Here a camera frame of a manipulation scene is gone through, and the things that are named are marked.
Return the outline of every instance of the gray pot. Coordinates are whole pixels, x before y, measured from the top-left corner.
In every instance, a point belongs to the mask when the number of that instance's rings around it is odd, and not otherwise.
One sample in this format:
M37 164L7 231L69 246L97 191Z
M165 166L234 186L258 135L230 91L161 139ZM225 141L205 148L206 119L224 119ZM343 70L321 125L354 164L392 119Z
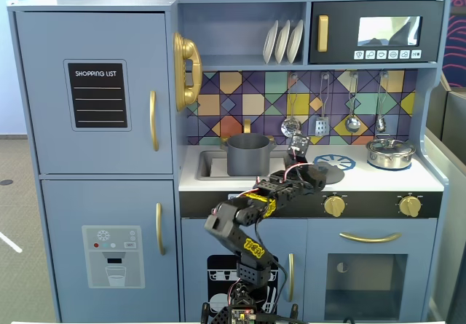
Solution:
M416 151L412 144L391 138L372 140L366 144L366 148L368 163L388 170L408 167Z
M265 176L270 171L270 152L276 146L258 133L240 133L222 146L226 150L226 171L229 176Z

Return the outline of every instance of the colorful tile backsplash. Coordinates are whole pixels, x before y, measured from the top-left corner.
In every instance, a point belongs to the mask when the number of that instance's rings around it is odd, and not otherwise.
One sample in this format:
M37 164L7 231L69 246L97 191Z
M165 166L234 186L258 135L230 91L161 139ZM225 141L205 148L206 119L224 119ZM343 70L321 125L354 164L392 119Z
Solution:
M232 71L204 73L196 103L188 107L190 144L220 144L220 137L242 132L245 119L251 120L251 132L273 135L278 144L286 143L280 125L291 115L302 123L302 132L313 144L365 144L374 138L379 71L358 71L355 115L361 121L357 133L346 130L350 112L350 72L330 71L330 87L325 116L330 119L330 135L316 137L315 121L321 116L319 98L320 71L296 72L297 81L286 71ZM409 134L417 71L389 71L382 81L381 94L387 90L383 113L391 136L406 140ZM323 82L326 90L327 81Z

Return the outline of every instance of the yellow label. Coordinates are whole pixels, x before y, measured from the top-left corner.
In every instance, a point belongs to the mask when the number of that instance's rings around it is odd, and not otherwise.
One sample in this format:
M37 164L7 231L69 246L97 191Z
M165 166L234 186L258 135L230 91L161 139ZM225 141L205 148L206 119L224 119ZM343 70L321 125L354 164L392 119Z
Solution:
M261 202L267 202L267 197L263 197L263 196L261 196L259 194L255 194L255 193L245 194L245 197L255 199L255 200L259 200ZM277 209L277 202L275 201L275 199L270 199L269 200L269 209L265 212L264 218L269 217L271 214L273 214L273 212L276 209Z
M265 250L254 240L247 238L244 244L244 248L249 250L257 258L261 258L265 254Z

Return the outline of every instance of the play kitchen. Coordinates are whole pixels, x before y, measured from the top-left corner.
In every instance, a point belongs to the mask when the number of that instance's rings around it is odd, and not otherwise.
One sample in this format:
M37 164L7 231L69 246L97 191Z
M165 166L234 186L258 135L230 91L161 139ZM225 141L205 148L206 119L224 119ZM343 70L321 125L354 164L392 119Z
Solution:
M288 168L279 184L307 193L258 226L274 260L259 308L287 317L297 304L307 322L426 320L448 181L424 127L449 6L9 7L57 319L197 322L204 302L216 316L244 275L206 219ZM285 158L314 163L325 187L309 189Z

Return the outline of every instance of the cabinet door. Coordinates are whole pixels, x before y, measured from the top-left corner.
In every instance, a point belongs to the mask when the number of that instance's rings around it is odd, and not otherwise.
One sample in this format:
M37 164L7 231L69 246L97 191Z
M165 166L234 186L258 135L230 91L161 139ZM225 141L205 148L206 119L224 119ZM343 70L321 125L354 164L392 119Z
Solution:
M210 302L211 315L226 306L226 294L236 277L236 256L204 230L204 219L184 219L183 234L184 304L187 322L200 320L202 303ZM254 227L245 229L255 239ZM305 219L267 219L259 224L259 234L266 248L290 274L290 254L294 258L294 290L290 299L290 283L285 284L277 305L279 315L288 317L293 304L299 305L302 317L304 299L304 259L307 221ZM270 310L283 283L283 273L272 270L269 290L263 308Z
M17 26L41 173L172 173L165 15L19 12Z
M42 181L42 188L64 323L179 321L172 181Z
M436 223L309 219L304 320L419 322Z

